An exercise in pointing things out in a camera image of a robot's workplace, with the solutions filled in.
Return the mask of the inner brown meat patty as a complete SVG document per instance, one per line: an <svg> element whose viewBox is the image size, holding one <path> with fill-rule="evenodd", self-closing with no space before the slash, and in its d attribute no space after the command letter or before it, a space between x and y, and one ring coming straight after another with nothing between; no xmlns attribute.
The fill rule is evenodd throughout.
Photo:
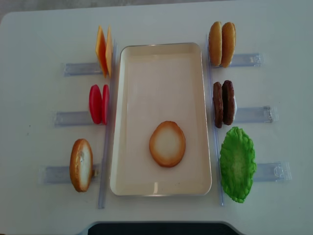
<svg viewBox="0 0 313 235"><path fill-rule="evenodd" d="M223 124L223 95L222 85L220 82L216 82L213 85L213 103L215 113L215 126L221 128Z"/></svg>

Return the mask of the orange cheese slice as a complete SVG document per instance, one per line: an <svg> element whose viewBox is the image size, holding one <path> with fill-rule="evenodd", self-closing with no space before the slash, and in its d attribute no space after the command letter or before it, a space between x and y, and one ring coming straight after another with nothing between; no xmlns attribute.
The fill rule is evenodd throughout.
<svg viewBox="0 0 313 235"><path fill-rule="evenodd" d="M113 54L113 42L112 42L112 34L111 34L111 27L108 27L107 33L107 44L106 44L106 64L108 69L108 75L112 77L112 54Z"/></svg>
<svg viewBox="0 0 313 235"><path fill-rule="evenodd" d="M104 77L106 77L108 73L105 52L106 52L106 40L103 33L103 29L101 26L99 26L97 32L95 53L97 55L98 62Z"/></svg>

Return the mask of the inner red tomato slice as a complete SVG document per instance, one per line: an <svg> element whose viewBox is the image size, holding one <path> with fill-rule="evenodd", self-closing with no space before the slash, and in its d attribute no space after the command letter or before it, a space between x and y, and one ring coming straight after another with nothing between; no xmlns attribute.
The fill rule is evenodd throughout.
<svg viewBox="0 0 313 235"><path fill-rule="evenodd" d="M108 108L109 108L109 100L110 100L110 91L109 86L104 85L103 87L103 96L102 96L102 123L107 125L108 122Z"/></svg>

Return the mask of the left clear acrylic rack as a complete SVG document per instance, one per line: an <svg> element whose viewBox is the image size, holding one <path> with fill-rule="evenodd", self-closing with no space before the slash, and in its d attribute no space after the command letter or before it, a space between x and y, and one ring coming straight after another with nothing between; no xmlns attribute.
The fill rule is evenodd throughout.
<svg viewBox="0 0 313 235"><path fill-rule="evenodd" d="M105 133L104 151L102 162L95 164L93 170L95 171L92 177L92 182L99 181L99 196L98 196L98 208L103 209L105 207L106 192L107 192L107 165L109 158L109 150L111 143L111 133L113 129L113 121L115 119L114 111L114 95L117 93L118 82L117 72L119 70L119 54L118 43L113 42L113 54L112 54L112 81L110 83L110 99L108 117L109 123ZM64 76L78 76L78 75L98 75L101 73L100 65L97 62L94 63L62 63L62 72ZM56 112L52 116L52 123L54 127L68 127L68 126L85 126L95 125L93 123L89 111L79 112ZM44 166L39 170L38 177L39 184L69 184L70 174L68 166Z"/></svg>

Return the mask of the outer orange cheese slice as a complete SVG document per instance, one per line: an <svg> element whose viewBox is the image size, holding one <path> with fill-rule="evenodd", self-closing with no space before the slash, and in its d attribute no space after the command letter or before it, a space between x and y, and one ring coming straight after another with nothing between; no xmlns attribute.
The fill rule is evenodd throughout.
<svg viewBox="0 0 313 235"><path fill-rule="evenodd" d="M98 62L104 77L106 77L108 73L105 52L106 52L106 40L103 33L103 29L101 26L99 26L97 32L95 53L97 55Z"/></svg>

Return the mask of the bun slice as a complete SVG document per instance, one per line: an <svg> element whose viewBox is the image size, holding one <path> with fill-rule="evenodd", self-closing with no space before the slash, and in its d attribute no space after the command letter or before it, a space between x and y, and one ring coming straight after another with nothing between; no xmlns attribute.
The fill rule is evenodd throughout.
<svg viewBox="0 0 313 235"><path fill-rule="evenodd" d="M232 61L236 45L236 28L232 22L222 26L222 60L221 66L227 68Z"/></svg>
<svg viewBox="0 0 313 235"><path fill-rule="evenodd" d="M222 25L221 22L214 22L208 36L208 52L211 63L219 66L222 60Z"/></svg>

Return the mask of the red tomato slice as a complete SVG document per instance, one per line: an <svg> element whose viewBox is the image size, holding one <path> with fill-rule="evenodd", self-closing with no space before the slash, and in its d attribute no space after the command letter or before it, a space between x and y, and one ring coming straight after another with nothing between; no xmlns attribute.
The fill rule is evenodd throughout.
<svg viewBox="0 0 313 235"><path fill-rule="evenodd" d="M110 100L110 91L109 86L104 85L103 87L103 96L102 96L102 123L107 125L108 122L108 108L109 108L109 100Z"/></svg>
<svg viewBox="0 0 313 235"><path fill-rule="evenodd" d="M102 96L98 85L93 85L89 92L89 111L92 121L100 124L102 121Z"/></svg>

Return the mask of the bread slice on tray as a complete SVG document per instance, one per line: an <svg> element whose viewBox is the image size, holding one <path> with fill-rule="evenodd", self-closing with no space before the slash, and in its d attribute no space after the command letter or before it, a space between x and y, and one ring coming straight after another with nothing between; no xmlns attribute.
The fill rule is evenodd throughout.
<svg viewBox="0 0 313 235"><path fill-rule="evenodd" d="M183 131L173 121L162 122L149 140L152 158L162 167L174 167L182 160L186 148Z"/></svg>

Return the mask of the brown meat patty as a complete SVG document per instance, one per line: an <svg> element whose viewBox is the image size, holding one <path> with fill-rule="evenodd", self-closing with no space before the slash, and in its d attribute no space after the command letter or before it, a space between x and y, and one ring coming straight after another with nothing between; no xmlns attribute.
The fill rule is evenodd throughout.
<svg viewBox="0 0 313 235"><path fill-rule="evenodd" d="M223 95L223 122L226 125L231 125L235 115L235 98L234 88L230 80L224 81L222 85Z"/></svg>
<svg viewBox="0 0 313 235"><path fill-rule="evenodd" d="M215 113L215 126L221 128L223 124L223 95L222 85L220 82L216 82L213 85L213 103Z"/></svg>

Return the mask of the outer red tomato slice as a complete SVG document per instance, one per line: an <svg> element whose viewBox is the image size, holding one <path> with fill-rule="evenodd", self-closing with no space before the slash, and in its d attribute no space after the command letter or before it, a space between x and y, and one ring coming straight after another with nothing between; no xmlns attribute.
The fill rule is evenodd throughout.
<svg viewBox="0 0 313 235"><path fill-rule="evenodd" d="M93 85L89 92L89 111L92 121L100 124L102 121L102 96L98 85Z"/></svg>

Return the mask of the green lettuce leaf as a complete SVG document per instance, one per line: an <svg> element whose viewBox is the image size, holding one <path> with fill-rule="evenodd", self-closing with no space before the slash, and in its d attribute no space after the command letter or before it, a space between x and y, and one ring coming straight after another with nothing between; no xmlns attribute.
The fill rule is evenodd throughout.
<svg viewBox="0 0 313 235"><path fill-rule="evenodd" d="M242 128L234 126L226 133L220 156L222 188L233 201L243 203L257 170L254 143Z"/></svg>

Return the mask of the cream rectangular tray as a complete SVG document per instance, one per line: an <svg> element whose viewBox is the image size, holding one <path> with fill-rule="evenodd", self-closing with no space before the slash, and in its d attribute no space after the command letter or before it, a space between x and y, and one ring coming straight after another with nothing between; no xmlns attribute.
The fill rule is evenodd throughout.
<svg viewBox="0 0 313 235"><path fill-rule="evenodd" d="M117 196L205 195L212 185L201 49L196 43L125 47L120 54L110 188ZM185 136L174 167L152 157L164 121Z"/></svg>

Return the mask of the clear acrylic rack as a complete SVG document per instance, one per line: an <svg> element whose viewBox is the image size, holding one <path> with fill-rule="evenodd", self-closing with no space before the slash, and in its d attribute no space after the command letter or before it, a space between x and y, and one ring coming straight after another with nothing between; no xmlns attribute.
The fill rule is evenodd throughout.
<svg viewBox="0 0 313 235"><path fill-rule="evenodd" d="M208 79L208 89L210 96L213 96L213 75L214 67L211 64L209 52L206 53L206 69ZM263 56L260 53L234 54L230 67L259 67L264 64ZM220 194L220 205L224 206L224 190L221 184L221 168L220 168L220 143L218 138L218 128L214 124L215 114L211 111L212 131L214 136L216 158L217 185ZM237 108L234 123L273 123L279 120L276 107L261 106ZM255 182L285 182L292 180L289 162L275 162L267 164L257 164L257 171L254 174Z"/></svg>
<svg viewBox="0 0 313 235"><path fill-rule="evenodd" d="M113 42L113 54L112 54L112 81L110 83L110 99L108 117L109 123L105 133L104 151L102 162L95 164L93 170L95 171L92 177L92 182L99 181L99 196L98 196L98 208L103 209L105 207L106 192L107 192L107 165L109 158L109 150L111 143L111 133L113 129L113 121L115 119L114 111L114 95L117 93L118 82L117 72L119 70L119 54L118 43ZM64 76L78 76L78 75L98 75L101 73L100 65L97 62L94 63L62 63L62 72ZM56 112L52 116L52 123L54 127L68 127L68 126L85 126L95 125L93 123L89 111L79 112ZM39 184L69 184L70 174L68 166L44 166L39 170L38 177Z"/></svg>

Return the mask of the outer brown meat patty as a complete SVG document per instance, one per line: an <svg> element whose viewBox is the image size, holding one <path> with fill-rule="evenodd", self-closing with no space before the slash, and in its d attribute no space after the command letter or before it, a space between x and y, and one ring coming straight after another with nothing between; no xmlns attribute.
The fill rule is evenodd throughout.
<svg viewBox="0 0 313 235"><path fill-rule="evenodd" d="M222 85L223 95L223 122L226 125L231 125L235 115L235 98L234 88L230 80L224 81Z"/></svg>

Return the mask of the upright bread slice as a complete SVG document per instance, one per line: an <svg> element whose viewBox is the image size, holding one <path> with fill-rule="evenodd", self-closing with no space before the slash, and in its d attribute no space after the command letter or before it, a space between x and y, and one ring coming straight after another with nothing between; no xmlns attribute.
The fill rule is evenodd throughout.
<svg viewBox="0 0 313 235"><path fill-rule="evenodd" d="M75 141L70 156L70 180L77 192L86 192L92 177L93 153L86 139Z"/></svg>

